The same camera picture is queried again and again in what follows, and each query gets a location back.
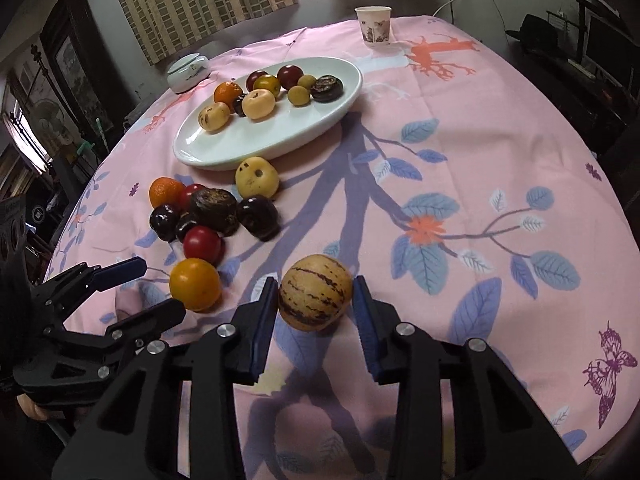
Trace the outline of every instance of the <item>monitor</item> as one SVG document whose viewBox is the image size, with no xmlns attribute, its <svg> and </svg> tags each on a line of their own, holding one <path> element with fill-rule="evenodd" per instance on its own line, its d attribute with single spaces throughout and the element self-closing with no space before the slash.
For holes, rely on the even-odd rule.
<svg viewBox="0 0 640 480">
<path fill-rule="evenodd" d="M 640 48 L 625 34 L 591 14 L 585 56 L 633 98 L 640 92 Z"/>
</svg>

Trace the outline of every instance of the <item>red cherry tomato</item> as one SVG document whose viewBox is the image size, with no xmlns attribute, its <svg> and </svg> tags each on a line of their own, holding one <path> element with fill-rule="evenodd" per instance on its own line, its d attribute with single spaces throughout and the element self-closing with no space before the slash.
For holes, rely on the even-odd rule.
<svg viewBox="0 0 640 480">
<path fill-rule="evenodd" d="M 278 70 L 278 79 L 285 90 L 291 90 L 298 84 L 300 78 L 305 75 L 299 66 L 285 65 Z"/>
<path fill-rule="evenodd" d="M 182 244 L 187 258 L 199 258 L 210 264 L 215 264 L 220 256 L 222 242 L 218 233 L 198 225 L 187 233 Z"/>
<path fill-rule="evenodd" d="M 202 184 L 191 184 L 190 186 L 185 187 L 180 194 L 180 201 L 178 202 L 180 209 L 188 211 L 191 206 L 191 195 L 204 187 L 205 186 Z"/>
<path fill-rule="evenodd" d="M 263 75 L 269 75 L 264 70 L 256 70 L 255 72 L 251 72 L 249 77 L 246 79 L 246 89 L 249 93 L 254 91 L 254 83 L 255 80 Z"/>
</svg>

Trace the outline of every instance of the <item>black hat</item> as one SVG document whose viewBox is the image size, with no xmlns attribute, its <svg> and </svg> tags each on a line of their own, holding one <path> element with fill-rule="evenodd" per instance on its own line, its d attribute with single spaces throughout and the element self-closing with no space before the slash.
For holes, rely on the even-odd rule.
<svg viewBox="0 0 640 480">
<path fill-rule="evenodd" d="M 525 16 L 520 30 L 507 30 L 506 32 L 529 50 L 539 50 L 551 57 L 567 58 L 567 54 L 558 47 L 556 28 L 533 14 Z"/>
</svg>

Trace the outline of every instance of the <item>orange tomato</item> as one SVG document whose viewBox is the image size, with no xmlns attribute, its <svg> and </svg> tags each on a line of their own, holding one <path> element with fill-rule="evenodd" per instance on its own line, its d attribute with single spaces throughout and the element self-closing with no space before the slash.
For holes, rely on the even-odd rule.
<svg viewBox="0 0 640 480">
<path fill-rule="evenodd" d="M 205 260 L 187 258 L 174 267 L 169 276 L 169 290 L 187 310 L 209 310 L 222 294 L 216 268 Z"/>
<path fill-rule="evenodd" d="M 242 92 L 242 88 L 237 83 L 233 81 L 226 81 L 216 88 L 216 91 L 213 92 L 213 102 L 215 103 L 224 103 L 229 107 L 229 110 L 233 112 L 234 110 L 234 101 L 237 97 L 240 97 L 244 92 Z"/>
<path fill-rule="evenodd" d="M 149 202 L 154 209 L 162 204 L 179 206 L 185 185 L 168 176 L 156 178 L 149 187 Z"/>
</svg>

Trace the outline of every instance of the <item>white oval plate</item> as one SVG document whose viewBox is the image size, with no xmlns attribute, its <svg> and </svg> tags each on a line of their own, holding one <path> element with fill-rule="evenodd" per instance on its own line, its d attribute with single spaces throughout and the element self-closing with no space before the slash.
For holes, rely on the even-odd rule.
<svg viewBox="0 0 640 480">
<path fill-rule="evenodd" d="M 188 166 L 217 171 L 234 170 L 249 156 L 259 155 L 267 160 L 276 158 L 314 140 L 337 124 L 362 89 L 360 70 L 336 57 L 304 57 L 263 70 L 276 75 L 286 64 L 297 65 L 305 74 L 316 77 L 334 75 L 340 78 L 344 94 L 332 103 L 318 103 L 312 99 L 307 106 L 296 108 L 282 91 L 276 110 L 268 118 L 252 121 L 233 114 L 218 134 L 207 133 L 198 124 L 198 114 L 213 101 L 209 97 L 180 126 L 174 140 L 176 158 Z M 247 77 L 236 80 L 244 90 Z"/>
</svg>

